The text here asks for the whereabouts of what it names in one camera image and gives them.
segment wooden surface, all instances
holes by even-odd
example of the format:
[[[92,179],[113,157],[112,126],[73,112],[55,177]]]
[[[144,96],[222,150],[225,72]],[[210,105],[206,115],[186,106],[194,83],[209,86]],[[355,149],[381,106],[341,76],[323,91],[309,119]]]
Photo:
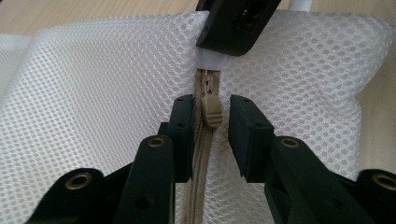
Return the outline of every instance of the wooden surface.
[[[194,11],[198,0],[3,0],[0,33],[29,35],[39,29],[92,18]],[[279,8],[288,8],[284,0]],[[394,0],[314,0],[312,11],[375,15],[396,25]],[[358,96],[363,111],[361,168],[396,173],[396,44]]]

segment white fabric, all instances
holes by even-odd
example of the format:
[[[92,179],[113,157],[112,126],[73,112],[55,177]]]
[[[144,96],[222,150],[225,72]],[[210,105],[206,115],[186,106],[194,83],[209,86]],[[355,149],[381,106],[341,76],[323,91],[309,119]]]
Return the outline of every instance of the white fabric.
[[[278,11],[252,50],[225,60],[205,189],[205,223],[272,223],[263,184],[239,176],[227,141],[229,98],[253,100],[276,135],[303,139],[332,171],[354,178],[361,109],[355,95],[388,53],[394,29],[361,16]]]
[[[22,223],[66,172],[107,175],[133,161],[173,101],[193,93],[207,14],[84,21],[34,36],[0,107],[0,223]],[[1,40],[1,58],[7,47],[18,53]]]
[[[139,142],[168,120],[173,100],[193,93],[206,16],[84,21],[32,41],[1,35],[0,223],[23,222],[70,170],[109,174],[134,159]],[[372,18],[277,12],[250,53],[226,58],[225,118],[209,161],[205,222],[271,218],[262,186],[238,176],[226,143],[230,93],[253,99],[276,133],[303,138],[329,168],[352,177],[360,124],[353,97],[390,41],[390,27]]]
[[[288,10],[291,11],[310,11],[312,0],[291,0]]]

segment screw hole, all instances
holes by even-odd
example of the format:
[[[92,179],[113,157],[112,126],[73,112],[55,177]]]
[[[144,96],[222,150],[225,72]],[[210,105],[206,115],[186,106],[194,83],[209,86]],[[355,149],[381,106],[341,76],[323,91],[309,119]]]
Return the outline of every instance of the screw hole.
[[[150,196],[142,196],[136,200],[134,206],[139,210],[147,210],[154,205],[154,199]]]
[[[90,173],[80,173],[73,175],[64,184],[67,189],[83,189],[87,187],[92,181],[92,175]]]
[[[285,147],[298,147],[299,146],[298,142],[291,138],[284,138],[284,139],[280,140],[280,143]]]

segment black plastic part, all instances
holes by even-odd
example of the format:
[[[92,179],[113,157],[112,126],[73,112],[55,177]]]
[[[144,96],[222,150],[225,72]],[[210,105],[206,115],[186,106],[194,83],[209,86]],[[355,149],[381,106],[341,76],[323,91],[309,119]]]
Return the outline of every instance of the black plastic part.
[[[172,139],[175,150],[176,182],[186,183],[192,177],[194,151],[194,100],[192,95],[178,97],[174,101],[172,114],[167,124],[167,135]]]
[[[113,223],[173,223],[175,166],[172,140],[144,139],[136,153]]]
[[[383,170],[361,171],[354,192],[377,223],[396,223],[396,175]]]
[[[168,135],[168,122],[162,122],[157,135]]]
[[[298,144],[290,147],[289,142]],[[374,223],[303,141],[277,137],[270,160],[291,201],[288,221],[280,223]]]
[[[198,10],[210,10],[197,47],[241,56],[246,54],[274,14],[280,0],[202,0]]]
[[[248,183],[263,183],[274,126],[248,98],[232,95],[228,141]]]
[[[91,178],[75,178],[76,184],[88,181],[81,189],[68,189],[66,183],[76,175]],[[41,199],[26,223],[100,223],[110,221],[109,216],[97,216],[104,210],[106,197],[103,191],[103,174],[95,169],[81,168],[63,175]]]

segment mesh bag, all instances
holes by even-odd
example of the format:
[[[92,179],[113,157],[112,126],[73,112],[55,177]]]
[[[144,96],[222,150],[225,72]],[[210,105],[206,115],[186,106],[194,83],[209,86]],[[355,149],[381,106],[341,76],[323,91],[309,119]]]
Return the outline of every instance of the mesh bag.
[[[193,93],[206,16],[110,18],[33,37],[0,35],[0,222],[26,220],[70,170],[107,175],[131,162],[139,142],[169,119],[173,100]],[[391,36],[372,18],[277,12],[252,51],[226,58],[205,222],[272,220],[262,185],[239,177],[226,141],[231,93],[254,100],[276,134],[304,139],[330,169],[354,177],[361,120],[354,95],[382,63]]]
[[[374,18],[278,11],[246,55],[225,60],[223,123],[209,159],[205,223],[272,223],[263,184],[247,184],[227,140],[231,94],[255,102],[276,135],[304,140],[332,171],[354,178],[361,109],[355,100],[388,53],[394,29]]]
[[[8,69],[16,72],[1,101],[0,223],[22,223],[73,169],[107,175],[133,161],[173,101],[193,92],[206,16],[84,21],[33,37],[18,68]]]

